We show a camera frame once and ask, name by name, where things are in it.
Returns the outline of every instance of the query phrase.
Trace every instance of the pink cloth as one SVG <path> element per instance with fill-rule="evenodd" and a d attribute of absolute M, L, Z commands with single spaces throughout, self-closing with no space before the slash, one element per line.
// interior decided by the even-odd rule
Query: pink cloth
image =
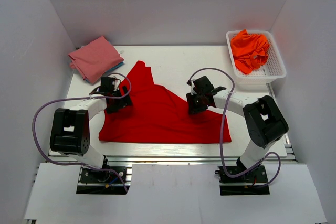
<path fill-rule="evenodd" d="M 70 66 L 90 83 L 95 83 L 103 73 L 124 60 L 103 36 L 69 53 L 69 57 L 72 60 Z"/>

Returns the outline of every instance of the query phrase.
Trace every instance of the red cloth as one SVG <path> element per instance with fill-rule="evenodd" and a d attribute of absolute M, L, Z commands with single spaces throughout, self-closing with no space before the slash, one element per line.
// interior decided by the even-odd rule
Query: red cloth
<path fill-rule="evenodd" d="M 100 141 L 125 143 L 219 143 L 222 115 L 204 111 L 189 115 L 186 101 L 161 85 L 155 85 L 151 68 L 138 61 L 127 77 L 132 83 L 133 106 L 107 114 Z M 119 87 L 129 84 L 124 80 Z M 227 122 L 223 142 L 231 142 Z"/>

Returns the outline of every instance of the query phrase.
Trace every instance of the white plastic basket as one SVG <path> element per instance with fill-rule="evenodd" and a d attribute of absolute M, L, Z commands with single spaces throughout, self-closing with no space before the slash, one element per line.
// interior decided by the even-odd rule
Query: white plastic basket
<path fill-rule="evenodd" d="M 259 69 L 253 70 L 249 74 L 244 74 L 239 69 L 236 68 L 235 61 L 231 49 L 231 40 L 238 35 L 240 31 L 228 31 L 226 33 L 226 40 L 229 47 L 229 53 L 231 57 L 231 62 L 233 70 L 235 73 L 235 81 L 238 84 L 252 84 L 260 85 L 271 83 L 272 81 L 283 78 L 286 76 L 285 65 L 282 61 L 281 55 L 279 53 L 278 47 L 273 39 L 273 36 L 268 31 L 260 30 L 247 30 L 248 34 L 263 34 L 268 40 L 269 48 L 267 50 L 268 59 L 265 65 L 261 66 Z"/>

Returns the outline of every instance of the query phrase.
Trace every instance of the black mounting plate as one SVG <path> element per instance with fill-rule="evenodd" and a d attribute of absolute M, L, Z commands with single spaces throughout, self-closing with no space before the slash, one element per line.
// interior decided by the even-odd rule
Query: black mounting plate
<path fill-rule="evenodd" d="M 121 178 L 126 181 L 126 171 L 127 167 L 126 166 L 112 166 L 110 167 L 112 170 L 115 170 L 117 173 L 123 172 L 123 175 Z M 106 181 L 101 180 L 97 176 L 97 172 L 95 170 L 83 168 L 82 172 L 80 174 L 80 182 L 81 183 L 86 183 L 86 184 L 94 184 L 94 183 L 109 183 L 112 180 L 114 180 L 117 176 L 114 173 L 111 173 L 110 176 L 106 179 Z"/>
<path fill-rule="evenodd" d="M 269 195 L 269 187 L 219 186 L 221 196 L 229 195 Z"/>
<path fill-rule="evenodd" d="M 222 183 L 251 183 L 253 184 L 255 179 L 257 183 L 266 183 L 268 181 L 265 167 L 260 165 L 257 169 L 247 173 L 246 175 L 229 178 L 225 175 L 223 167 L 219 166 L 219 170 L 215 171 L 215 174 L 220 176 L 220 182 Z M 237 166 L 226 166 L 227 171 L 230 174 L 237 174 L 240 172 Z"/>

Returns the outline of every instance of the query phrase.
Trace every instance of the purple cable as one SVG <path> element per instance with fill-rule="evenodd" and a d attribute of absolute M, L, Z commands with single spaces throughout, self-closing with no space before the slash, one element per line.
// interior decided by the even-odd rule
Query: purple cable
<path fill-rule="evenodd" d="M 266 157 L 268 157 L 270 154 L 274 154 L 274 155 L 277 156 L 277 158 L 278 158 L 278 162 L 279 162 L 278 170 L 277 170 L 277 172 L 275 173 L 274 177 L 273 177 L 269 182 L 267 182 L 267 183 L 265 183 L 265 184 L 263 184 L 263 185 L 260 185 L 260 186 L 253 186 L 253 187 L 255 187 L 255 188 L 262 188 L 262 187 L 264 187 L 264 186 L 268 186 L 268 185 L 271 184 L 271 183 L 278 177 L 278 175 L 279 175 L 279 172 L 280 172 L 280 169 L 281 169 L 281 160 L 280 160 L 280 156 L 279 156 L 278 153 L 276 153 L 276 152 L 269 152 L 269 153 L 267 153 L 267 154 L 265 155 L 264 159 L 265 159 Z"/>
<path fill-rule="evenodd" d="M 250 171 L 256 169 L 256 168 L 263 162 L 263 160 L 264 160 L 269 154 L 275 154 L 275 155 L 278 157 L 278 160 L 279 160 L 279 168 L 278 168 L 278 171 L 277 171 L 276 175 L 275 175 L 275 176 L 273 177 L 273 179 L 271 179 L 268 183 L 266 183 L 266 184 L 264 184 L 264 185 L 262 185 L 262 186 L 258 186 L 258 187 L 263 187 L 263 186 L 267 186 L 267 185 L 269 185 L 271 182 L 273 182 L 273 181 L 276 179 L 276 177 L 278 176 L 278 174 L 279 174 L 279 172 L 280 172 L 280 167 L 281 167 L 280 157 L 279 157 L 279 155 L 278 155 L 277 153 L 275 153 L 275 152 L 269 152 L 269 153 L 267 153 L 263 159 L 261 159 L 261 160 L 258 161 L 256 164 L 254 164 L 253 166 L 251 166 L 249 169 L 246 169 L 246 170 L 244 170 L 244 171 L 241 172 L 241 173 L 233 174 L 233 175 L 232 175 L 232 174 L 230 174 L 230 173 L 227 171 L 226 166 L 225 166 L 225 161 L 224 161 L 224 153 L 223 153 L 223 132 L 224 132 L 224 122 L 225 122 L 225 114 L 226 114 L 226 110 L 227 110 L 227 107 L 228 107 L 228 104 L 229 104 L 229 100 L 230 100 L 230 97 L 231 97 L 232 92 L 234 91 L 236 85 L 235 85 L 235 81 L 232 79 L 232 77 L 231 77 L 228 73 L 226 73 L 226 72 L 224 72 L 223 70 L 218 69 L 218 68 L 201 68 L 201 69 L 198 69 L 196 72 L 194 72 L 194 73 L 190 76 L 189 81 L 191 81 L 191 78 L 193 78 L 195 74 L 197 74 L 198 72 L 203 71 L 203 70 L 216 70 L 216 71 L 219 71 L 219 72 L 225 74 L 225 75 L 230 79 L 230 81 L 232 82 L 232 88 L 231 88 L 231 90 L 230 90 L 229 95 L 228 95 L 227 98 L 226 98 L 226 102 L 225 102 L 224 110 L 223 110 L 223 115 L 222 115 L 222 121 L 221 121 L 221 123 L 220 123 L 220 124 L 221 124 L 221 125 L 220 125 L 221 127 L 220 127 L 219 150 L 220 150 L 220 152 L 221 152 L 221 153 L 220 153 L 220 154 L 221 154 L 221 155 L 220 155 L 220 156 L 221 156 L 220 158 L 221 158 L 221 161 L 222 161 L 222 167 L 223 167 L 223 170 L 224 170 L 225 175 L 228 176 L 229 178 L 237 178 L 237 177 L 239 177 L 239 176 L 242 176 L 242 175 L 244 175 L 244 174 L 246 174 L 246 173 L 248 173 L 248 172 L 250 172 Z"/>
<path fill-rule="evenodd" d="M 101 171 L 101 172 L 112 172 L 114 173 L 121 181 L 122 185 L 124 186 L 125 188 L 125 191 L 127 193 L 127 187 L 125 185 L 125 182 L 123 181 L 123 179 L 120 177 L 119 173 L 117 173 L 115 170 L 112 170 L 112 169 L 99 169 L 99 168 L 95 168 L 95 167 L 92 167 L 92 166 L 88 166 L 87 164 L 84 164 L 84 163 L 80 163 L 80 162 L 74 162 L 74 163 L 61 163 L 61 162 L 57 162 L 57 161 L 53 161 L 52 159 L 50 159 L 44 152 L 43 150 L 41 149 L 41 146 L 39 145 L 38 143 L 38 140 L 37 140 L 37 135 L 36 135 L 36 119 L 37 119 L 37 116 L 38 114 L 41 112 L 42 109 L 44 109 L 46 106 L 49 106 L 53 103 L 56 103 L 56 102 L 65 102 L 65 101 L 77 101 L 77 100 L 88 100 L 88 99 L 122 99 L 126 96 L 128 96 L 128 94 L 131 92 L 131 89 L 132 89 L 132 84 L 131 84 L 131 81 L 126 77 L 124 76 L 123 74 L 120 74 L 120 73 L 111 73 L 111 74 L 118 74 L 122 77 L 124 77 L 128 83 L 130 84 L 130 89 L 129 91 L 122 95 L 121 97 L 107 97 L 107 96 L 99 96 L 99 97 L 77 97 L 77 98 L 64 98 L 64 99 L 57 99 L 57 100 L 53 100 L 53 101 L 50 101 L 50 102 L 47 102 L 46 104 L 42 105 L 35 113 L 34 117 L 33 117 L 33 122 L 32 122 L 32 127 L 31 127 L 31 131 L 33 132 L 33 138 L 34 138 L 34 142 L 35 142 L 35 145 L 38 149 L 38 151 L 40 152 L 41 156 L 48 162 L 52 163 L 52 164 L 55 164 L 55 165 L 62 165 L 62 166 L 68 166 L 68 165 L 82 165 L 82 166 L 85 166 L 85 167 L 88 167 L 92 170 L 98 170 L 98 171 Z"/>

